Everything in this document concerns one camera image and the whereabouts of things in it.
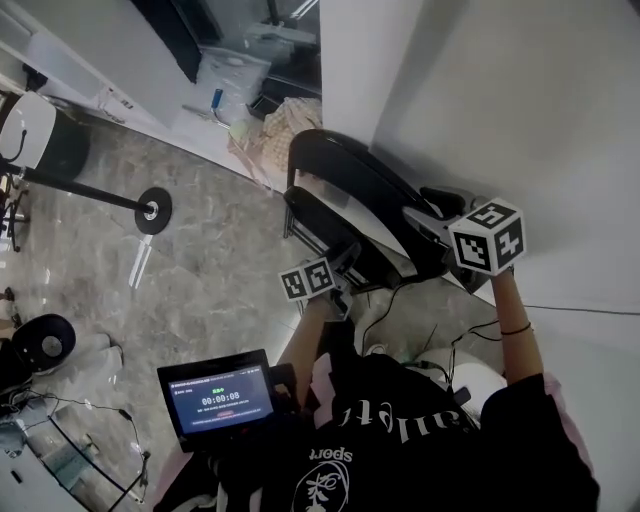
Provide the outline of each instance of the white cube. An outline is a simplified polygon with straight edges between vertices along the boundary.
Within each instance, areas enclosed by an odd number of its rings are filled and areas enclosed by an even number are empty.
[[[448,227],[458,266],[497,276],[527,252],[522,210],[495,198]]]

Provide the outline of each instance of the white wall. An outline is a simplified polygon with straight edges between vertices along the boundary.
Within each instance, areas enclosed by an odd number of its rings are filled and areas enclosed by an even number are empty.
[[[640,311],[639,50],[627,0],[427,1],[376,145],[524,209],[526,302]]]
[[[22,71],[22,62],[0,49],[0,85],[3,89],[23,90],[27,75]]]
[[[422,0],[321,0],[324,127],[373,139]]]
[[[0,0],[0,5],[164,126],[182,110],[192,85],[129,0]]]
[[[525,303],[640,312],[639,52],[627,0],[426,0],[372,151],[521,206]],[[602,510],[640,506],[640,316],[529,315]]]
[[[28,30],[14,16],[3,11],[3,6],[0,2],[0,50],[4,55],[0,72],[4,71],[2,74],[7,80],[17,80],[18,84],[24,85],[22,63],[25,63],[49,81],[72,88],[85,100],[98,94],[102,84],[94,75],[62,51],[53,38]]]

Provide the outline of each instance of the black hair tie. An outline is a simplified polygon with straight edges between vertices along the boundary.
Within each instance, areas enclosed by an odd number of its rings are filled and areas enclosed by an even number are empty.
[[[518,329],[517,331],[512,331],[512,332],[502,332],[500,331],[500,334],[502,334],[503,336],[512,336],[514,334],[520,334],[521,332],[526,331],[527,329],[531,328],[531,322],[529,322],[525,327],[523,327],[522,329]]]

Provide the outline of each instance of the cable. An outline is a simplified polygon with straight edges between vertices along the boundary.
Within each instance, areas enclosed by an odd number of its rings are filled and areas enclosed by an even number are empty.
[[[440,370],[444,375],[445,382],[447,384],[450,384],[447,370],[445,370],[437,363],[432,363],[431,361],[415,361],[411,363],[402,363],[402,366],[404,366],[405,368],[419,368],[421,370]]]
[[[398,285],[394,288],[393,290],[393,294],[391,295],[391,300],[389,301],[389,307],[387,308],[387,311],[385,311],[384,315],[382,315],[380,318],[378,318],[375,322],[373,322],[369,327],[367,327],[364,332],[362,333],[362,350],[360,351],[360,355],[362,357],[364,357],[364,341],[367,337],[367,333],[369,332],[369,330],[376,324],[379,324],[380,322],[382,322],[387,315],[389,314],[389,311],[391,311],[391,306],[393,306],[393,299],[396,298],[396,293],[398,293],[400,291],[401,288],[404,288],[405,286],[409,285],[409,284],[414,284],[412,282],[406,282],[406,283],[402,283],[401,285]]]
[[[10,164],[15,162],[18,157],[22,154],[22,149],[24,148],[24,139],[27,137],[27,130],[22,130],[22,138],[20,139],[20,149],[18,149],[18,154],[13,158],[5,158],[5,163]]]
[[[107,475],[102,469],[100,469],[98,466],[96,466],[96,464],[89,457],[87,457],[84,453],[82,453],[82,450],[76,446],[76,444],[69,438],[69,436],[67,434],[64,433],[64,431],[58,426],[58,424],[53,420],[52,417],[49,417],[49,421],[51,422],[51,424],[54,427],[56,427],[56,429],[58,430],[58,432],[60,432],[62,437],[65,438],[67,443],[69,443],[72,446],[72,448],[76,452],[78,452],[78,455],[80,455],[84,460],[86,460],[93,467],[93,469],[95,469],[98,473],[100,473],[103,477],[105,477],[111,483],[111,485],[113,485],[116,489],[118,489],[118,490],[120,490],[122,492],[124,492],[126,490],[118,482],[116,482],[113,478],[111,478],[109,475]]]
[[[453,388],[453,376],[455,373],[456,366],[456,343],[458,343],[462,338],[464,338],[467,334],[475,334],[476,336],[483,338],[489,341],[501,341],[501,338],[490,338],[479,332],[476,332],[476,329],[481,329],[483,327],[489,327],[490,325],[494,325],[498,323],[498,319],[496,318],[492,322],[487,322],[485,324],[474,325],[469,327],[465,332],[463,332],[460,336],[458,336],[455,340],[451,342],[451,354],[449,354],[449,387]]]
[[[433,326],[433,330],[431,331],[431,334],[429,334],[429,338],[427,339],[427,342],[424,344],[424,347],[422,347],[422,350],[420,351],[421,354],[424,354],[429,348],[429,345],[431,345],[431,340],[433,339],[433,335],[436,333],[437,328],[438,328],[438,324]]]
[[[552,311],[578,311],[581,313],[599,313],[602,315],[619,315],[619,316],[640,316],[640,311],[610,311],[608,309],[589,309],[589,308],[560,308],[554,306],[531,306],[524,304],[525,308],[533,309],[550,309]]]
[[[51,414],[49,414],[49,416],[47,416],[47,419],[44,421],[39,421],[38,423],[34,423],[33,425],[29,425],[28,427],[26,427],[25,429],[23,429],[23,432],[26,432],[27,430],[29,430],[32,427],[36,427],[38,425],[42,425],[43,423],[46,423],[47,421],[49,421],[49,418],[51,418],[51,416],[53,416],[56,413],[56,409],[58,408],[58,405],[60,405],[60,400],[58,400],[56,402],[55,407],[53,408],[53,411],[51,411]]]
[[[531,322],[528,322],[527,325],[525,325],[524,327],[521,327],[520,329],[517,329],[515,331],[510,331],[510,332],[500,331],[500,334],[502,334],[502,337],[514,336],[514,335],[520,334],[520,333],[522,333],[524,331],[528,331],[529,329],[531,329]]]
[[[118,503],[120,503],[120,501],[122,500],[122,498],[124,498],[124,496],[126,496],[127,494],[129,494],[129,492],[131,491],[131,489],[133,488],[133,486],[135,485],[135,483],[140,480],[143,475],[144,472],[146,471],[146,459],[149,458],[149,453],[145,452],[145,454],[142,453],[141,448],[140,448],[140,439],[138,438],[138,429],[136,428],[136,424],[133,421],[132,416],[125,411],[124,409],[117,409],[115,407],[106,407],[103,405],[93,405],[93,404],[89,404],[88,402],[79,402],[78,400],[70,400],[70,399],[66,399],[66,398],[60,398],[56,395],[54,395],[53,393],[47,393],[45,395],[38,393],[36,391],[32,391],[32,390],[28,390],[27,393],[32,393],[34,395],[36,395],[35,397],[30,397],[27,398],[25,400],[23,400],[23,402],[29,402],[30,400],[33,400],[37,397],[40,398],[54,398],[55,400],[57,400],[55,407],[53,408],[53,410],[51,411],[51,414],[49,414],[47,416],[47,419],[44,421],[40,421],[38,423],[34,423],[33,425],[29,425],[27,428],[25,428],[23,431],[27,431],[32,427],[35,427],[36,425],[40,425],[42,423],[46,423],[47,421],[50,421],[51,424],[58,430],[58,432],[60,432],[60,434],[62,435],[62,437],[65,438],[65,440],[75,449],[76,452],[78,452],[79,455],[82,456],[83,459],[85,459],[90,465],[91,467],[93,467],[98,473],[100,473],[107,481],[109,481],[109,483],[111,483],[114,487],[116,487],[120,492],[122,492],[123,494],[119,497],[118,501],[114,504],[117,505]],[[60,404],[60,402],[68,402],[68,403],[75,403],[75,404],[79,404],[79,405],[90,405],[92,408],[96,408],[96,409],[107,409],[107,410],[111,410],[111,411],[116,411],[118,412],[118,414],[120,414],[120,416],[122,416],[124,419],[126,419],[127,421],[129,421],[131,423],[131,426],[133,427],[133,432],[136,436],[136,444],[137,444],[137,450],[138,453],[140,455],[140,459],[142,460],[142,469],[140,471],[140,474],[136,477],[136,479],[134,480],[134,482],[129,486],[128,489],[125,489],[124,487],[122,487],[120,484],[118,484],[113,478],[111,478],[109,475],[107,475],[102,469],[100,469],[91,459],[89,459],[83,452],[82,450],[80,450],[80,448],[78,448],[76,446],[76,444],[69,438],[69,436],[67,436],[67,434],[64,433],[64,431],[60,428],[60,426],[53,420],[53,415],[56,412],[56,409],[58,408],[58,405]],[[144,487],[144,491],[143,491],[143,497],[142,497],[142,501],[144,502],[144,497],[146,496],[146,492],[147,492],[147,488],[146,485],[148,484],[148,482],[145,482],[145,487]]]

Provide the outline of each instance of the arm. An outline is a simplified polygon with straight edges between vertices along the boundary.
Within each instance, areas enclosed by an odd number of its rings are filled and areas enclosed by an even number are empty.
[[[500,330],[514,332],[529,323],[515,279],[511,272],[503,272],[491,281]],[[532,375],[542,373],[542,359],[531,328],[518,334],[502,337],[502,352],[507,383],[513,384]]]
[[[291,341],[278,361],[278,364],[293,365],[297,381],[297,399],[301,407],[304,407],[307,400],[313,363],[316,360],[324,322],[330,311],[330,304],[323,298],[311,299]]]

